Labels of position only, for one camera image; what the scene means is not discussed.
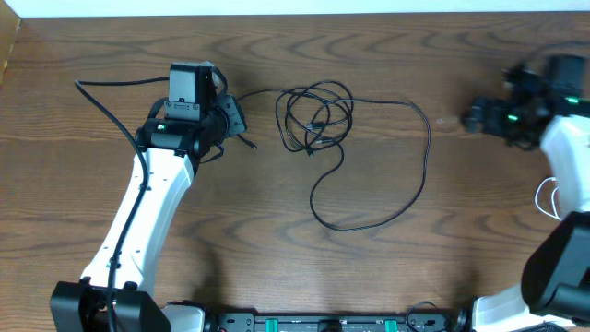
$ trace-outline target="green led light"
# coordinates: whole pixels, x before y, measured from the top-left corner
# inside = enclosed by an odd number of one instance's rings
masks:
[[[572,104],[579,104],[580,103],[580,100],[575,97],[566,97],[565,100],[568,101],[569,103],[572,103]]]

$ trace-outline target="wood grain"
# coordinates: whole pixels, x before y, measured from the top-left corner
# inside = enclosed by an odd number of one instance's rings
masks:
[[[28,19],[0,91],[0,326],[53,330],[48,301],[77,280],[106,235],[133,151],[74,79],[167,76],[172,61],[213,61],[241,95],[332,78],[357,97],[410,99],[431,120],[424,193],[379,230],[322,228],[315,179],[337,152],[288,153],[272,94],[242,105],[251,150],[231,140],[202,167],[171,226],[156,301],[272,312],[404,311],[456,306],[520,279],[555,227],[532,204],[549,166],[539,151],[465,134],[477,95],[502,96],[501,70],[538,46],[584,40],[590,15],[420,14]],[[588,50],[560,50],[589,54]],[[92,93],[129,127],[165,83]],[[400,107],[361,105],[343,168],[316,196],[340,224],[378,220],[419,184],[423,123]]]

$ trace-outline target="black cable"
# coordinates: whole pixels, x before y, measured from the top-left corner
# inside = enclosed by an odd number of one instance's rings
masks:
[[[244,138],[241,134],[238,134],[237,137],[248,147],[253,149],[258,149],[258,147],[249,139]]]
[[[156,102],[154,102],[154,104],[151,105],[151,108],[149,109],[149,113],[147,114],[147,118],[148,119],[155,119],[159,113],[159,110],[161,110],[162,106],[164,106],[164,103],[166,101],[168,101],[168,97],[160,98]]]
[[[139,185],[139,193],[137,194],[137,198],[133,206],[131,207],[131,211],[129,212],[129,216],[127,217],[127,221],[125,222],[123,229],[121,230],[121,234],[119,235],[119,239],[117,240],[117,244],[114,247],[114,251],[112,252],[112,257],[109,260],[109,277],[107,281],[107,314],[109,318],[109,327],[112,332],[117,331],[117,325],[115,323],[115,312],[114,306],[112,304],[114,300],[114,276],[119,266],[119,257],[121,253],[121,249],[123,247],[123,243],[125,240],[125,236],[131,227],[131,223],[133,222],[134,216],[137,213],[137,209],[139,208],[139,204],[141,203],[141,199],[143,198],[146,190],[148,189],[148,180],[149,180],[149,172],[148,172],[148,165],[146,164],[146,160],[140,150],[139,146],[136,143],[134,137],[129,133],[127,128],[111,113],[107,110],[104,106],[100,104],[94,97],[90,96],[90,94],[82,88],[83,85],[89,86],[107,86],[107,87],[121,87],[121,86],[130,86],[130,85],[138,85],[138,84],[147,84],[152,82],[160,82],[168,80],[167,77],[158,77],[158,78],[151,78],[151,79],[144,79],[139,81],[128,81],[128,82],[88,82],[88,81],[76,81],[75,85],[76,88],[82,93],[84,97],[86,97],[94,106],[96,106],[101,112],[103,112],[111,121],[121,130],[121,132],[127,137],[129,143],[136,151],[137,157],[139,158],[139,162],[141,163],[141,170],[143,173],[143,180],[141,185]]]
[[[208,160],[199,162],[199,165],[211,162],[213,160],[218,160],[219,158],[223,157],[223,153],[225,152],[225,149],[223,148],[223,144],[221,144],[219,142],[215,142],[215,146],[218,147],[219,153],[216,154],[215,156],[209,158]]]
[[[430,305],[432,307],[434,307],[434,309],[439,309],[439,307],[437,307],[436,305],[434,305],[434,303],[430,302],[430,301],[422,301],[422,302],[418,302],[416,304],[414,304],[414,306],[407,311],[406,313],[406,325],[407,328],[409,328],[410,330],[412,330],[413,332],[418,332],[418,330],[410,323],[409,321],[409,316],[416,311],[416,309],[418,309],[419,307],[423,306],[423,305]],[[435,332],[446,332],[449,329],[449,320],[445,319],[444,321],[444,327],[438,331]]]
[[[346,92],[347,98],[342,98],[334,91],[322,88],[321,86],[324,86],[324,85],[335,85],[337,87],[340,87],[341,89],[343,89]],[[277,99],[275,101],[275,116],[277,119],[277,127],[278,127],[278,132],[280,134],[281,141],[283,142],[283,146],[288,151],[290,151],[290,152],[306,151],[308,155],[313,156],[313,153],[315,151],[331,148],[334,146],[338,147],[338,149],[340,150],[340,155],[341,155],[340,162],[336,165],[336,167],[334,167],[333,169],[329,170],[328,172],[326,172],[322,176],[320,176],[320,178],[313,185],[312,191],[310,193],[310,208],[311,208],[312,213],[315,216],[315,218],[322,225],[324,225],[325,227],[327,227],[328,229],[333,230],[333,231],[367,230],[370,228],[383,226],[384,224],[390,222],[391,220],[399,217],[406,210],[408,210],[414,204],[414,202],[416,202],[416,200],[418,199],[418,197],[420,196],[420,194],[422,192],[422,189],[424,188],[424,184],[426,183],[426,169],[427,169],[427,165],[428,165],[428,155],[431,150],[431,126],[428,122],[428,119],[426,118],[426,115],[424,115],[424,113],[422,112],[422,110],[420,109],[420,107],[418,105],[416,105],[413,102],[405,102],[405,101],[372,101],[372,100],[367,100],[367,99],[353,98],[352,93],[343,83],[340,83],[338,81],[333,81],[333,80],[320,81],[320,82],[317,82],[309,87],[298,87],[298,88],[294,88],[294,89],[261,89],[261,90],[250,92],[250,93],[247,93],[247,94],[241,96],[238,99],[238,101],[242,101],[243,99],[245,99],[247,97],[253,96],[255,94],[263,93],[263,92],[281,92],[281,94],[277,97]],[[320,93],[320,92],[328,94],[329,97],[328,98],[321,97],[320,95],[318,95],[318,93]],[[288,96],[288,99],[286,101],[285,118],[284,118],[283,124],[281,124],[281,119],[279,118],[279,104],[280,104],[281,100],[283,99],[283,97],[286,97],[286,96]],[[300,98],[316,100],[321,103],[321,106],[318,108],[318,110],[315,112],[315,114],[313,115],[313,117],[311,118],[309,123],[307,123],[307,124],[303,124],[301,121],[299,121],[293,113],[293,108],[294,108],[296,102]],[[338,168],[340,168],[340,166],[342,166],[342,163],[344,162],[344,149],[342,148],[340,143],[344,140],[344,138],[346,138],[346,136],[348,135],[348,132],[352,129],[352,113],[354,111],[354,103],[355,102],[402,105],[402,106],[407,106],[407,107],[413,109],[414,111],[416,111],[416,113],[418,113],[420,115],[420,117],[424,121],[424,124],[426,125],[426,131],[428,134],[428,139],[427,139],[426,149],[424,151],[422,180],[420,182],[420,185],[419,185],[419,188],[418,188],[416,194],[414,194],[414,196],[409,200],[409,202],[406,203],[393,216],[389,217],[388,219],[385,219],[384,221],[377,222],[377,223],[370,224],[370,225],[359,226],[359,227],[341,228],[341,227],[338,227],[337,225],[334,225],[332,223],[329,223],[329,222],[323,220],[316,213],[315,208],[313,207],[313,194],[314,194],[315,189],[317,188],[318,184],[326,176],[330,175],[331,173],[335,172]],[[332,120],[333,119],[333,116],[332,116],[333,110],[336,110],[337,112],[342,112],[343,117],[338,118],[337,120]],[[325,113],[326,113],[325,120],[318,121],[317,120],[318,116],[320,115],[320,113],[322,113],[322,111],[325,111]],[[305,132],[304,138],[303,139],[297,138],[293,134],[291,129],[289,128],[289,124],[293,124],[293,125],[299,127],[299,129],[303,130]],[[344,125],[345,126],[344,131],[341,132],[340,134],[336,134],[336,135],[328,135],[325,133],[325,129],[328,126],[335,126],[335,125]]]

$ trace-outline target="green connector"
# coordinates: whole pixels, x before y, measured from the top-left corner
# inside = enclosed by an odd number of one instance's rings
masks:
[[[397,321],[386,320],[385,321],[385,332],[397,332]]]
[[[278,319],[266,319],[266,332],[278,332]]]

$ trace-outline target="tangled cable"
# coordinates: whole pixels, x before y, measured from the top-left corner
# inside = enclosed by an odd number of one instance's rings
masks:
[[[325,89],[322,86],[326,85],[334,85],[342,88],[346,92],[346,96],[341,97],[334,91],[330,89]],[[312,191],[310,193],[310,208],[312,210],[313,215],[315,218],[325,227],[333,231],[361,231],[367,230],[370,228],[375,228],[379,226],[383,226],[384,224],[388,223],[389,221],[399,217],[403,214],[406,210],[408,210],[414,202],[420,196],[422,189],[424,188],[424,184],[426,182],[426,169],[428,164],[428,155],[431,149],[431,126],[428,122],[428,119],[420,109],[418,105],[413,102],[405,102],[405,101],[372,101],[367,99],[359,99],[353,98],[352,93],[350,90],[345,86],[343,83],[334,81],[334,80],[326,80],[320,81],[315,84],[312,84],[309,87],[298,87],[294,89],[262,89],[254,92],[247,93],[241,96],[238,101],[242,101],[243,99],[253,96],[255,94],[263,93],[263,92],[280,92],[281,94],[277,97],[275,101],[275,116],[277,119],[277,127],[278,132],[280,134],[280,139],[283,142],[283,145],[289,152],[301,152],[306,151],[307,154],[312,157],[315,151],[325,150],[332,147],[338,147],[340,150],[340,162],[336,165],[336,167],[332,168],[331,170],[324,173],[320,178],[315,182],[313,185]],[[328,97],[322,97],[319,93],[323,93]],[[285,117],[281,119],[280,116],[280,103],[283,98],[287,98],[286,108],[285,108]],[[314,115],[310,119],[309,122],[303,123],[300,121],[294,114],[294,107],[301,98],[309,99],[318,101],[321,103],[321,106],[315,111]],[[414,194],[414,196],[401,208],[399,209],[393,216],[369,225],[363,225],[358,227],[351,227],[351,228],[342,228],[333,223],[327,222],[323,220],[315,211],[313,207],[313,193],[317,188],[318,184],[328,175],[335,172],[342,163],[344,162],[344,149],[340,144],[344,138],[348,135],[350,130],[352,129],[352,113],[354,111],[354,104],[355,102],[365,102],[365,103],[373,103],[373,104],[392,104],[392,105],[402,105],[407,106],[416,113],[420,115],[424,124],[426,125],[426,131],[428,134],[427,144],[424,151],[424,161],[423,161],[423,170],[422,170],[422,180],[420,182],[419,188]],[[342,117],[335,117],[332,114],[332,111],[336,110],[338,113],[342,113]],[[325,120],[320,121],[318,118],[321,114],[325,113]],[[294,134],[293,130],[290,128],[290,125],[295,125],[299,129],[304,131],[303,138],[297,138]],[[336,125],[343,125],[345,129],[339,133],[334,135],[329,135],[326,133],[326,128],[336,126]],[[255,145],[246,140],[243,137],[240,137],[244,143],[248,144],[250,147],[254,148]]]

